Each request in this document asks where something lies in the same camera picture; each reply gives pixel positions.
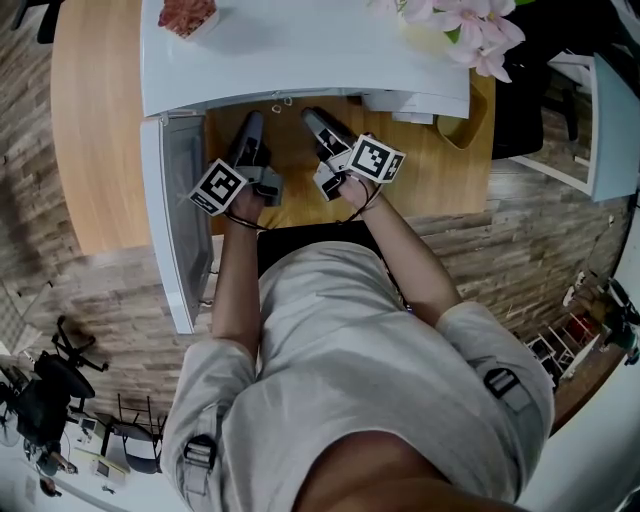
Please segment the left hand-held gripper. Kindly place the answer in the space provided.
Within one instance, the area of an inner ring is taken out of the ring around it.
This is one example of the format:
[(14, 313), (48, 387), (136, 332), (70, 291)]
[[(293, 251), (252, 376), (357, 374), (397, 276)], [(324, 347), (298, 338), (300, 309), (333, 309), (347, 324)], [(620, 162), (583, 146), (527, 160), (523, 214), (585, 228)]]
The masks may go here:
[(265, 207), (281, 204), (283, 177), (270, 166), (271, 153), (261, 142), (264, 117), (260, 111), (247, 114), (243, 142), (235, 143), (228, 160), (215, 160), (189, 193), (189, 199), (210, 216), (225, 212), (238, 193), (249, 186), (264, 200)]

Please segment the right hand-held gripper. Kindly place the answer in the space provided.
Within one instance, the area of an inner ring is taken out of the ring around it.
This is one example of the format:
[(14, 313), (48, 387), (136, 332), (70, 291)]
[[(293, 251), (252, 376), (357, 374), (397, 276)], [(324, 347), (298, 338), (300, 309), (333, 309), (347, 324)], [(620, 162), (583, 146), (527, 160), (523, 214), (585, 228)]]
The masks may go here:
[(326, 201), (338, 197), (348, 174), (386, 184), (395, 179), (404, 163), (403, 152), (369, 135), (362, 134), (351, 142), (351, 130), (321, 107), (307, 107), (301, 117), (318, 140), (319, 165), (313, 181)]

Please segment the person's right hand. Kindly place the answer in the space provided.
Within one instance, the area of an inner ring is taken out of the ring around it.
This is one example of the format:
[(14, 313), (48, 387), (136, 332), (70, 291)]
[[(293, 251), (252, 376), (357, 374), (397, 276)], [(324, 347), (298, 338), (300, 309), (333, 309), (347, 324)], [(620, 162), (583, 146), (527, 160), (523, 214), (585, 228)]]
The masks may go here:
[(349, 173), (339, 187), (339, 193), (354, 209), (366, 210), (378, 202), (379, 184), (357, 173)]

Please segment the person's left hand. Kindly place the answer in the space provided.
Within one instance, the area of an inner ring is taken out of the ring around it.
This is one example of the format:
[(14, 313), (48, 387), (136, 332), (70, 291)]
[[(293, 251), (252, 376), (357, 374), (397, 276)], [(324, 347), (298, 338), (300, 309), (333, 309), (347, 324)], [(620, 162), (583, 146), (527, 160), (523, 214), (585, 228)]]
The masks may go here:
[(245, 186), (230, 205), (230, 212), (252, 224), (257, 224), (264, 208), (264, 198), (254, 193), (253, 187)]

